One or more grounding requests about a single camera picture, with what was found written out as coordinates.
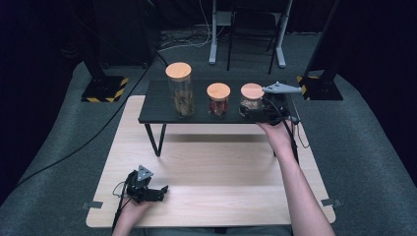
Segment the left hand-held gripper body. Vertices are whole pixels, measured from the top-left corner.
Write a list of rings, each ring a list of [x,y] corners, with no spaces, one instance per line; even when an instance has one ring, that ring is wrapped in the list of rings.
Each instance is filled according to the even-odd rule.
[[[149,188],[152,175],[153,173],[142,165],[128,175],[126,194],[136,203],[163,201],[164,194],[161,194],[160,190]]]

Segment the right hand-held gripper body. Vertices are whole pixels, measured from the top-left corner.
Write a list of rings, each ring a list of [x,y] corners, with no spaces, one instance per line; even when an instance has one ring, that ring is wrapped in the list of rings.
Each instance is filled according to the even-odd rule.
[[[261,98],[262,105],[252,111],[252,120],[259,123],[277,125],[284,120],[291,121],[294,125],[299,123],[297,114],[291,113],[290,93],[300,93],[298,87],[275,82],[262,88],[264,95]]]

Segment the black metal riser shelf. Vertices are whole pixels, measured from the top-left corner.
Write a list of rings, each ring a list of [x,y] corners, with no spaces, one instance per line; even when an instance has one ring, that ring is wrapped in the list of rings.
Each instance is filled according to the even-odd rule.
[[[228,110],[224,117],[213,117],[209,115],[209,97],[207,88],[213,83],[224,83],[230,87],[228,98]],[[240,89],[247,83],[255,83],[262,87],[274,84],[272,81],[251,82],[248,80],[226,80],[216,82],[213,80],[192,81],[194,94],[194,114],[188,118],[178,117],[175,113],[173,101],[170,94],[168,81],[151,81],[146,93],[145,101],[138,121],[146,127],[152,148],[156,155],[161,154],[163,140],[156,140],[153,136],[151,126],[160,124],[250,124],[259,123],[252,119],[247,120],[239,114],[241,92]],[[292,104],[291,113],[296,114],[296,109]]]

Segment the tall glass jar wooden lid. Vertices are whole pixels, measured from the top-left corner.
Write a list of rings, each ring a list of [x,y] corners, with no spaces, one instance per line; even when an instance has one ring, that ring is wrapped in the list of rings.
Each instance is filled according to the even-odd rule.
[[[191,73],[191,66],[184,62],[172,63],[165,69],[174,110],[181,118],[188,118],[194,114]]]

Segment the person's right hand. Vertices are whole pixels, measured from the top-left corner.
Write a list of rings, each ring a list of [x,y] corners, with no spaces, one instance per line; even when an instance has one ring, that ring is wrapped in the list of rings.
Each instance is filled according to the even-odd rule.
[[[291,138],[284,123],[275,126],[268,123],[258,123],[258,126],[265,132],[275,153],[292,150]]]

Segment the person's left hand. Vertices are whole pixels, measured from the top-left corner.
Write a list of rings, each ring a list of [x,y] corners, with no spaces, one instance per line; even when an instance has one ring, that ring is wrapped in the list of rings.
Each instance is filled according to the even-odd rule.
[[[151,207],[151,202],[136,203],[129,199],[122,204],[117,225],[123,228],[134,227]]]

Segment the black stand with striped base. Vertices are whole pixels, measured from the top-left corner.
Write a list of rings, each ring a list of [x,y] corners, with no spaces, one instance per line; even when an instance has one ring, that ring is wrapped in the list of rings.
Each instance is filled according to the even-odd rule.
[[[316,45],[308,66],[302,76],[297,78],[298,85],[305,100],[342,100],[334,78],[337,74],[339,57],[327,59],[325,56],[325,41],[328,29],[331,25],[334,14],[340,0],[334,0],[331,11],[328,15],[324,31]]]
[[[128,79],[123,76],[107,76],[98,63],[92,46],[85,33],[83,22],[78,18],[70,0],[64,0],[72,19],[74,37],[80,55],[89,70],[91,79],[87,85],[82,101],[87,102],[115,102],[122,95]]]

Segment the white desk leg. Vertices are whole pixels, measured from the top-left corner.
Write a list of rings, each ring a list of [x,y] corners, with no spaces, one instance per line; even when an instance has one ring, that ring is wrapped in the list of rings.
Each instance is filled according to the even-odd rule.
[[[208,57],[208,64],[215,65],[217,53],[217,6],[216,0],[212,0],[211,10],[211,42]]]
[[[276,58],[278,62],[278,66],[280,68],[286,67],[285,57],[282,49],[283,39],[286,33],[286,28],[289,20],[289,15],[291,12],[293,0],[287,0],[287,4],[285,7],[285,11],[280,14],[279,18],[279,37],[277,39],[277,45],[275,48]]]

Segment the black chair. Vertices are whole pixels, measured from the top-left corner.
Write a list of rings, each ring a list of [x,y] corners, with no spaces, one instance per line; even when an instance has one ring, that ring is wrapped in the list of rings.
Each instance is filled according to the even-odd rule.
[[[277,12],[266,10],[255,10],[248,8],[236,8],[231,12],[230,32],[228,36],[227,64],[226,70],[230,70],[232,54],[248,53],[246,49],[236,51],[234,43],[236,40],[247,41],[268,41],[266,52],[270,54],[268,73],[271,73],[272,65],[276,58],[275,48],[281,33],[281,17]]]

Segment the black tripod leg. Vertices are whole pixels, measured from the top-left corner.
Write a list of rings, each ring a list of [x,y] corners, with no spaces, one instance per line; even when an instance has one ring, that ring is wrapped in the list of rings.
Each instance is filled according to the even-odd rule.
[[[169,63],[166,61],[165,57],[161,54],[159,50],[156,50],[156,58],[165,66],[165,68],[169,66]]]

